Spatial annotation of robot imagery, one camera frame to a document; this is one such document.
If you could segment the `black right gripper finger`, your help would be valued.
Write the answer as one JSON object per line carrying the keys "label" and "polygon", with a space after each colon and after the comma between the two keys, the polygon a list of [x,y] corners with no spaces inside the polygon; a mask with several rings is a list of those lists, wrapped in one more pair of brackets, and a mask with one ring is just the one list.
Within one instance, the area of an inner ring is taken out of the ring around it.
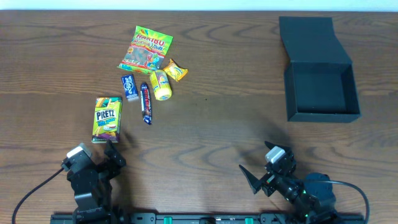
{"label": "black right gripper finger", "polygon": [[239,168],[241,169],[242,173],[244,174],[246,180],[248,181],[248,184],[249,184],[253,194],[257,194],[258,191],[260,191],[262,189],[262,182],[241,164],[239,165]]}
{"label": "black right gripper finger", "polygon": [[291,151],[291,148],[288,146],[281,146],[281,145],[277,145],[274,143],[271,143],[269,141],[265,141],[264,144],[266,145],[266,147],[271,151],[274,147],[279,147],[281,149],[283,149],[286,153],[289,153]]}

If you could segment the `green Pretz snack box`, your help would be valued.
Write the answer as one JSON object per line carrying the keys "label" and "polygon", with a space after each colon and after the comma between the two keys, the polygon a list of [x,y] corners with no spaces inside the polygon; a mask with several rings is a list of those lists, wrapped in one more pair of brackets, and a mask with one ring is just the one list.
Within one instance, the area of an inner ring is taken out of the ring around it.
{"label": "green Pretz snack box", "polygon": [[121,97],[99,97],[95,101],[95,112],[91,142],[119,142],[121,113],[123,101]]}

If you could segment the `dark blue chocolate bar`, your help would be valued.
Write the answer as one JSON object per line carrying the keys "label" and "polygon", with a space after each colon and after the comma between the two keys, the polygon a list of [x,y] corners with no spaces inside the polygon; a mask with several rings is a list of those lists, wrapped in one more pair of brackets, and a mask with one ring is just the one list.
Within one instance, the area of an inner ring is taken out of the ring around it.
{"label": "dark blue chocolate bar", "polygon": [[148,125],[152,124],[152,107],[150,103],[149,86],[146,82],[141,83],[141,107],[142,118]]}

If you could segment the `black gift box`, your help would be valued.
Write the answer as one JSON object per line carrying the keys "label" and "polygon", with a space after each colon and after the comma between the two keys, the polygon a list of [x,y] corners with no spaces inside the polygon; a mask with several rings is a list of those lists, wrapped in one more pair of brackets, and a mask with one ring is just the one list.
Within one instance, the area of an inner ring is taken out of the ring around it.
{"label": "black gift box", "polygon": [[279,17],[289,57],[284,71],[288,121],[350,123],[361,116],[353,63],[330,17]]}

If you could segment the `yellow Mentos bottle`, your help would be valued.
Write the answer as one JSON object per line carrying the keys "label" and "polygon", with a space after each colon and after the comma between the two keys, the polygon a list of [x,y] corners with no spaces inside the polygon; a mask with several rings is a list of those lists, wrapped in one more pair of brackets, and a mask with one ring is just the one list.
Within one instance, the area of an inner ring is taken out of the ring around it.
{"label": "yellow Mentos bottle", "polygon": [[172,96],[172,89],[167,74],[163,70],[153,71],[150,74],[150,82],[156,100],[164,101]]}

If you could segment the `small orange candy packet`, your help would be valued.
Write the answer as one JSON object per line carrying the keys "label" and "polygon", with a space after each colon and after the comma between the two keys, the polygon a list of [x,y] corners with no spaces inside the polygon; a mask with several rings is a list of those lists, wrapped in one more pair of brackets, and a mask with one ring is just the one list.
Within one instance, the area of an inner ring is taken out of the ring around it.
{"label": "small orange candy packet", "polygon": [[163,71],[176,82],[179,82],[188,73],[188,69],[178,66],[172,58]]}

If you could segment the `green Haribo gummy bag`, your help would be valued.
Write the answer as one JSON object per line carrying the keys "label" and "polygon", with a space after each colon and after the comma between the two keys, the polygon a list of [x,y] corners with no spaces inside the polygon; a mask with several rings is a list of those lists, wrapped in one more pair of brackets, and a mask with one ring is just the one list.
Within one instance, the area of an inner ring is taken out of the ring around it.
{"label": "green Haribo gummy bag", "polygon": [[173,36],[137,26],[127,52],[118,67],[150,75],[158,70],[173,41]]}

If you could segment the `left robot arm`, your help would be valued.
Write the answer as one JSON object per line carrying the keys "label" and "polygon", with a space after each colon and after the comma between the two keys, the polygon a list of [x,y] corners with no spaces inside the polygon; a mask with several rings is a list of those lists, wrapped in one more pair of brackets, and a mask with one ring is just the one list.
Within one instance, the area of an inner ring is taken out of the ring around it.
{"label": "left robot arm", "polygon": [[74,191],[77,209],[73,223],[126,223],[128,218],[121,208],[112,206],[110,180],[126,166],[125,158],[112,141],[106,141],[106,158],[99,164],[92,160],[91,151],[83,144],[67,153],[62,168]]}

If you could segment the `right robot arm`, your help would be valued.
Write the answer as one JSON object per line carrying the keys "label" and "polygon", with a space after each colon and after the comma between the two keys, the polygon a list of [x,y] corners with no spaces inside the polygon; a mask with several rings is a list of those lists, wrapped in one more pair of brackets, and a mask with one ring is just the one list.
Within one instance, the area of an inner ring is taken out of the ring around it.
{"label": "right robot arm", "polygon": [[314,178],[300,180],[294,176],[297,161],[290,147],[265,142],[266,174],[260,179],[242,165],[239,166],[254,194],[263,191],[267,197],[280,193],[294,206],[293,222],[339,223],[335,209],[336,197],[327,175],[311,173]]}

